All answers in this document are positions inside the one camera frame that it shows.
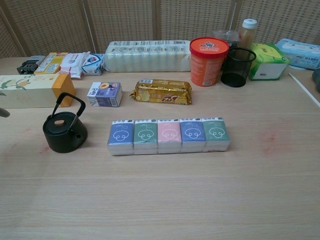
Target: green tissue pack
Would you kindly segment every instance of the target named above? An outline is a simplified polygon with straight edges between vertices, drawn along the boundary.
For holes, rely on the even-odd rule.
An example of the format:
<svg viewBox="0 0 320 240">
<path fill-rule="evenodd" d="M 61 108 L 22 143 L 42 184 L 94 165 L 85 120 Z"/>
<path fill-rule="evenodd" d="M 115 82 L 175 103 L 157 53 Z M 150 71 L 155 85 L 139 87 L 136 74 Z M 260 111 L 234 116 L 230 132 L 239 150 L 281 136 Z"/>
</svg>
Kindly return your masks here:
<svg viewBox="0 0 320 240">
<path fill-rule="evenodd" d="M 251 80 L 278 80 L 290 63 L 274 44 L 253 43 L 251 50 L 256 54 L 249 71 Z"/>
</svg>

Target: orange container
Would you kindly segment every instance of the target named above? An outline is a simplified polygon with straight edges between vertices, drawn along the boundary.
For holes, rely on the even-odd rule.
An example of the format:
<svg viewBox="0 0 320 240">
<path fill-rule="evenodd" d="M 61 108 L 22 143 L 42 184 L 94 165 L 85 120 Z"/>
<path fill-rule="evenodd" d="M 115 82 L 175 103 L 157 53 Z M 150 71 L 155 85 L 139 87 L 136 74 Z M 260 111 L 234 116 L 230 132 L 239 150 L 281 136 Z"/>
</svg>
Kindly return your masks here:
<svg viewBox="0 0 320 240">
<path fill-rule="evenodd" d="M 229 45 L 214 37 L 199 37 L 190 42 L 191 81 L 200 87 L 210 87 L 217 82 Z"/>
</svg>

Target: teapot lid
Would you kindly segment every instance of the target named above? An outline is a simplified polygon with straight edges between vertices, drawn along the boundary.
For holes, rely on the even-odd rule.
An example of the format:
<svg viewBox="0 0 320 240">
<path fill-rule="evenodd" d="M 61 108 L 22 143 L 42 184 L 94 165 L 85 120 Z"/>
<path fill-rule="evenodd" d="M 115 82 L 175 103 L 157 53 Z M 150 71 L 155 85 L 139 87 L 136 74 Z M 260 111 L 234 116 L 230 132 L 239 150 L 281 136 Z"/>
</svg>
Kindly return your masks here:
<svg viewBox="0 0 320 240">
<path fill-rule="evenodd" d="M 45 124 L 45 131 L 50 134 L 66 133 L 72 125 L 76 115 L 72 112 L 64 111 L 54 114 Z"/>
</svg>

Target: plastic bottle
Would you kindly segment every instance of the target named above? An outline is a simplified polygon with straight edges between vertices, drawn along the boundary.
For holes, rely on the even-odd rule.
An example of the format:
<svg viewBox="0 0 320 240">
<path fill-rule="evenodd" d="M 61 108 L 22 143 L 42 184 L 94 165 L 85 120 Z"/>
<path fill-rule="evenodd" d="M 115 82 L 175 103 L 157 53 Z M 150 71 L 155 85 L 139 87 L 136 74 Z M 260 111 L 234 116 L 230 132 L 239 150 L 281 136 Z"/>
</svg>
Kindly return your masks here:
<svg viewBox="0 0 320 240">
<path fill-rule="evenodd" d="M 255 37 L 255 32 L 258 26 L 258 22 L 255 19 L 247 18 L 243 21 L 242 27 L 240 28 L 240 42 L 238 47 L 251 49 L 251 44 Z"/>
</svg>

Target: woven panel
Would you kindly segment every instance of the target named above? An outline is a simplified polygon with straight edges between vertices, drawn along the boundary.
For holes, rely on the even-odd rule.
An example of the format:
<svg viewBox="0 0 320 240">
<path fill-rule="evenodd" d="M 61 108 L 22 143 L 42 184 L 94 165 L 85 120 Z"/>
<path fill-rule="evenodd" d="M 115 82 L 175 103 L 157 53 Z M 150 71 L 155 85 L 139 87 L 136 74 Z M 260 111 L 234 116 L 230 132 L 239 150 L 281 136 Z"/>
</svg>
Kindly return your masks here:
<svg viewBox="0 0 320 240">
<path fill-rule="evenodd" d="M 192 40 L 226 28 L 231 0 L 161 0 L 161 39 Z"/>
<path fill-rule="evenodd" d="M 15 45 L 5 23 L 0 18 L 0 59 L 10 57 L 21 57 L 21 53 Z"/>
<path fill-rule="evenodd" d="M 5 0 L 32 55 L 90 50 L 77 0 Z"/>
<path fill-rule="evenodd" d="M 151 0 L 88 0 L 98 50 L 112 41 L 152 40 Z"/>
<path fill-rule="evenodd" d="M 243 0 L 236 29 L 244 19 L 254 18 L 257 43 L 277 43 L 283 38 L 315 43 L 320 33 L 319 5 L 319 0 Z"/>
</svg>

